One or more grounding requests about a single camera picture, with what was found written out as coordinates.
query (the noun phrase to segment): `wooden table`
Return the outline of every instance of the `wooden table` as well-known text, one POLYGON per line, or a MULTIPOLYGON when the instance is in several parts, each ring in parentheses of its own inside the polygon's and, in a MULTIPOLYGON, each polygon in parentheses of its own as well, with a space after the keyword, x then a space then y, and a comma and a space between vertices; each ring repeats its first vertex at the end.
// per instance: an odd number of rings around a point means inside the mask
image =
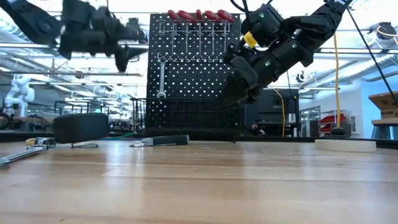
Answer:
MULTIPOLYGON (((393 223, 398 151, 192 142, 59 146, 0 171, 0 223, 393 223)), ((1 144, 1 153, 24 150, 1 144)))

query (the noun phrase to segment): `black cushion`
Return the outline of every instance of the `black cushion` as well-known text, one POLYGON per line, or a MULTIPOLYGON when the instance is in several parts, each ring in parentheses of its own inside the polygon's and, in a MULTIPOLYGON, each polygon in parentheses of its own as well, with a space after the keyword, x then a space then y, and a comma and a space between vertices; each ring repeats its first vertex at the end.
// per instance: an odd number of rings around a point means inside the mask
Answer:
POLYGON ((108 116, 103 113, 66 114, 54 119, 55 140, 60 144, 91 141, 108 136, 108 116))

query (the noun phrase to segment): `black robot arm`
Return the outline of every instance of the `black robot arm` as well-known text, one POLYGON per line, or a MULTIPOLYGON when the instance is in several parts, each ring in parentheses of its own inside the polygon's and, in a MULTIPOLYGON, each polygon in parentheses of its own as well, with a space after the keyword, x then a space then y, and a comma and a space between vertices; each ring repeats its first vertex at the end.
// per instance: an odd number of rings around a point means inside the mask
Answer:
POLYGON ((229 45, 225 62, 235 68, 228 77, 219 107, 254 103, 261 90, 301 62, 313 62, 313 54, 336 32, 352 0, 329 0, 311 16, 283 19, 270 4, 263 4, 242 23, 244 38, 229 45), (260 52, 254 47, 268 47, 260 52))
POLYGON ((138 23, 130 20, 124 26, 105 6, 95 9, 81 0, 63 0, 61 21, 26 0, 0 0, 0 7, 36 44, 54 46, 60 36, 58 52, 67 59, 72 52, 115 55, 118 70, 125 72, 130 59, 147 51, 119 46, 119 40, 144 42, 145 35, 138 23))

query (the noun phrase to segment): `black pegboard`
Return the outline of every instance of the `black pegboard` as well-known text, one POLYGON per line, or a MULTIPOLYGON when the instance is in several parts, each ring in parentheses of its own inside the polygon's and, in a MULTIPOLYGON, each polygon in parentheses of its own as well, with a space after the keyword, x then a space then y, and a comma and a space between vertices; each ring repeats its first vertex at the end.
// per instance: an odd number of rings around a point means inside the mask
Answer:
MULTIPOLYGON (((240 19, 227 25, 226 45, 239 42, 240 19)), ((215 24, 214 53, 212 50, 212 24, 205 18, 201 24, 201 50, 199 51, 199 24, 189 24, 186 52, 186 23, 176 26, 172 52, 173 23, 167 14, 150 15, 150 40, 147 73, 146 131, 219 131, 239 132, 241 109, 218 111, 213 99, 220 95, 226 84, 229 65, 223 63, 225 23, 215 24), (159 92, 159 57, 168 59, 165 67, 166 100, 156 100, 159 92)))
MULTIPOLYGON (((234 14, 235 22, 230 24, 229 33, 226 38, 227 44, 239 42, 240 38, 240 18, 239 14, 234 14)), ((224 88, 228 73, 231 68, 223 63, 224 23, 215 24, 215 54, 212 54, 212 37, 210 35, 211 22, 205 18, 201 25, 204 33, 201 37, 201 54, 199 54, 199 24, 189 26, 192 31, 188 37, 188 53, 186 54, 184 22, 177 25, 177 35, 174 37, 174 50, 172 53, 172 25, 167 14, 150 15, 150 40, 149 58, 147 74, 147 98, 155 98, 159 91, 160 63, 159 56, 174 58, 176 62, 167 62, 165 70, 165 93, 167 98, 208 98, 213 99, 221 93, 224 88), (163 26, 165 34, 159 33, 160 22, 164 20, 163 26)))

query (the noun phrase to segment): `metal rack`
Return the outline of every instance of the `metal rack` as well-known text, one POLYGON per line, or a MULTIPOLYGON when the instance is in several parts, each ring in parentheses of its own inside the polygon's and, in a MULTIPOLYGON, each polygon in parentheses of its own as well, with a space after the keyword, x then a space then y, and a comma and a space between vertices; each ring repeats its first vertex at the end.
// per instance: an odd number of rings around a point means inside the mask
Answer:
POLYGON ((217 110, 213 102, 232 71, 223 63, 225 42, 240 40, 239 14, 233 16, 233 23, 214 24, 213 43, 213 24, 206 17, 188 24, 187 38, 186 22, 172 22, 166 13, 150 15, 147 98, 133 100, 137 132, 240 133, 243 109, 217 110), (166 99, 156 98, 161 66, 166 99))
POLYGON ((212 100, 133 99, 133 126, 139 134, 240 134, 244 108, 218 110, 212 100))

